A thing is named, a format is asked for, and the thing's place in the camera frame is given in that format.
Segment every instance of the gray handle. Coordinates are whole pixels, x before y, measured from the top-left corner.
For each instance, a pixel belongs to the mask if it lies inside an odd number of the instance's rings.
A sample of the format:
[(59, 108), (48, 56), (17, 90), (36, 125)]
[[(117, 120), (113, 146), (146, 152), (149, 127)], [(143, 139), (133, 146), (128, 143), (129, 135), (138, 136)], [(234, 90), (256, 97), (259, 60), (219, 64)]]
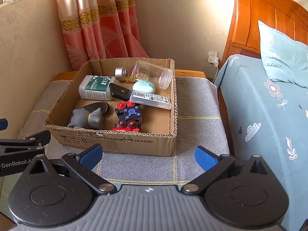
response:
[[(235, 231), (205, 209), (198, 196), (180, 193), (176, 186), (123, 185), (113, 195), (101, 195), (80, 219), (56, 228), (23, 224), (11, 231)], [(264, 231), (283, 231), (279, 226)]]

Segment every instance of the gray mat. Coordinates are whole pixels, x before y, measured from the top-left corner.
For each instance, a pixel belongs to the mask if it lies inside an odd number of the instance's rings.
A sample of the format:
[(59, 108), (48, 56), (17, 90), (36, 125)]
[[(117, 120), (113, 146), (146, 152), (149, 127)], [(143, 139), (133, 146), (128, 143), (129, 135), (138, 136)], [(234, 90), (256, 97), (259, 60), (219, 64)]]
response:
[[(229, 153), (220, 118), (217, 89), (207, 79), (177, 77), (178, 134), (169, 157), (104, 152), (94, 171), (115, 184), (183, 185), (203, 173), (195, 162), (194, 149), (202, 145), (220, 155)], [(43, 123), (67, 82), (52, 82), (38, 100), (19, 138), (44, 129)], [(52, 138), (46, 147), (49, 159), (82, 149), (59, 144)]]

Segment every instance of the glass jar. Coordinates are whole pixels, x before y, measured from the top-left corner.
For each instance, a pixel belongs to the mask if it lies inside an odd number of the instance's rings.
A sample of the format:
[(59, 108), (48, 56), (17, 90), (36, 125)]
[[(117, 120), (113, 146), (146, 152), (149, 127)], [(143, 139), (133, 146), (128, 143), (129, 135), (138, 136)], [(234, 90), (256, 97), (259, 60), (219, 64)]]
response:
[(131, 70), (131, 77), (137, 81), (150, 81), (160, 89), (167, 89), (172, 79), (172, 70), (137, 59)]
[(117, 81), (136, 82), (137, 80), (131, 76), (130, 72), (125, 67), (117, 67), (115, 69), (115, 78)]

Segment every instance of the light blue pillow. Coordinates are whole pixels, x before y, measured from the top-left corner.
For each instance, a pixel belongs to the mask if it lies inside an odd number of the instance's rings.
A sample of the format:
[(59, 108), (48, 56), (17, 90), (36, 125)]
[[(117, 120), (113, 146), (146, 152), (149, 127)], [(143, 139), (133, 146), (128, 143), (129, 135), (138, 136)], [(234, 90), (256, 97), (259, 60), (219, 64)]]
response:
[(261, 59), (268, 78), (308, 88), (308, 46), (261, 21), (258, 23)]

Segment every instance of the red button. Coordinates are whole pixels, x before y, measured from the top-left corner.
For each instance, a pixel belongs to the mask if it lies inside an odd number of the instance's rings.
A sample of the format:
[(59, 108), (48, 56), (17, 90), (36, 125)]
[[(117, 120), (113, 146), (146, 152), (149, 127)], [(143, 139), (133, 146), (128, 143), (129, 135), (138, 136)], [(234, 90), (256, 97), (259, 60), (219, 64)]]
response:
[(127, 106), (129, 106), (129, 107), (134, 107), (135, 105), (136, 105), (136, 103), (134, 103), (134, 102), (131, 102), (131, 101), (127, 101)]
[(119, 102), (116, 107), (118, 108), (118, 110), (125, 109), (126, 107), (125, 102)]

